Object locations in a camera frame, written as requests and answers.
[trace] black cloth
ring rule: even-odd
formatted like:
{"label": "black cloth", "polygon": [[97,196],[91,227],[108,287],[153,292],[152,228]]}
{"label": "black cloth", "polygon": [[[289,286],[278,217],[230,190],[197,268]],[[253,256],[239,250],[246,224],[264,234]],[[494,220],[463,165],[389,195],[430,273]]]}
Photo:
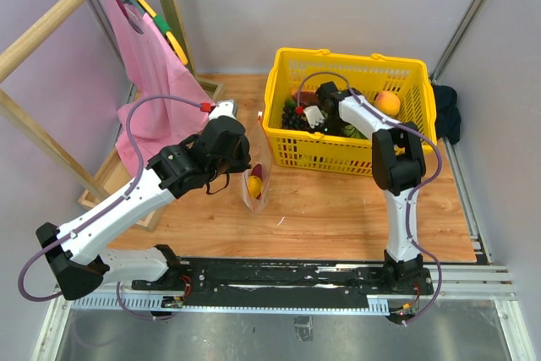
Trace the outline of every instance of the black cloth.
{"label": "black cloth", "polygon": [[450,86],[432,85],[436,102],[436,136],[438,139],[447,137],[451,144],[460,140],[461,117],[456,101],[458,94]]}

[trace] yellow plastic crate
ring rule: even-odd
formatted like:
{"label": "yellow plastic crate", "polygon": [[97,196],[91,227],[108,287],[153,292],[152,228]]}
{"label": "yellow plastic crate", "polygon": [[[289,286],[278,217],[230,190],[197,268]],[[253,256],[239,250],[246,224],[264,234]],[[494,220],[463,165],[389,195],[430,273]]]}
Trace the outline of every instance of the yellow plastic crate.
{"label": "yellow plastic crate", "polygon": [[[291,97],[292,88],[299,87],[306,76],[318,71],[346,76],[351,86],[370,102],[382,90],[396,93],[402,103],[397,119],[415,122],[421,133],[436,142],[434,93],[423,61],[380,54],[359,57],[334,54],[329,50],[281,48],[276,53],[265,87],[263,118],[263,128],[278,165],[372,175],[370,140],[281,129],[282,109],[286,99]],[[316,91],[329,81],[335,81],[339,89],[346,87],[340,78],[322,74],[309,79],[304,89]],[[424,144],[423,151],[427,153],[432,149]]]}

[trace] pink towel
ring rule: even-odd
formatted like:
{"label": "pink towel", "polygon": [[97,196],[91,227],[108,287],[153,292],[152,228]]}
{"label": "pink towel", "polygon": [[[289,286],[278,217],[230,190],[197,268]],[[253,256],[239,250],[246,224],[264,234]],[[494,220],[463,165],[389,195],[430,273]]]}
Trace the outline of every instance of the pink towel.
{"label": "pink towel", "polygon": [[[119,0],[103,1],[117,37],[126,73],[141,91],[141,97],[174,95],[198,103],[212,103],[148,14],[141,16],[133,6],[122,4]],[[130,25],[127,16],[143,31],[142,34]],[[123,127],[132,105],[130,103],[118,109]],[[207,116],[196,107],[165,99],[147,101],[138,107],[131,120],[131,129],[145,163],[162,147],[177,144],[189,135],[198,133]],[[118,137],[116,147],[124,166],[134,176],[137,157],[125,129]]]}

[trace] wooden table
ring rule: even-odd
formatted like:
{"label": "wooden table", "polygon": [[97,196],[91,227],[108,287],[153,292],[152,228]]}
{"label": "wooden table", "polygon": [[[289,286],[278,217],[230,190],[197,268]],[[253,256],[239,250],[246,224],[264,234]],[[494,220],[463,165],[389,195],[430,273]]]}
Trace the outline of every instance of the wooden table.
{"label": "wooden table", "polygon": [[[264,109],[266,75],[212,75],[224,98],[239,105],[249,130]],[[440,177],[421,189],[419,242],[443,261],[474,262],[475,254],[445,149]],[[435,155],[426,156],[427,174]],[[275,166],[269,204],[259,215],[243,203],[241,179],[213,196],[190,192],[171,203],[153,233],[130,229],[115,249],[166,243],[183,256],[382,260],[387,241],[385,200],[372,178]]]}

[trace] clear plastic bag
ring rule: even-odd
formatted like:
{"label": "clear plastic bag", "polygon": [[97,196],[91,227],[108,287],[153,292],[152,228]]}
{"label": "clear plastic bag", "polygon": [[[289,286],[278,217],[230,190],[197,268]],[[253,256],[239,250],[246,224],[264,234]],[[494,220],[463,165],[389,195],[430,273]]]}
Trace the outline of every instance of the clear plastic bag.
{"label": "clear plastic bag", "polygon": [[267,192],[272,172],[272,151],[261,123],[260,112],[257,122],[248,134],[251,168],[243,172],[242,190],[244,204],[253,213],[259,213],[267,204]]}

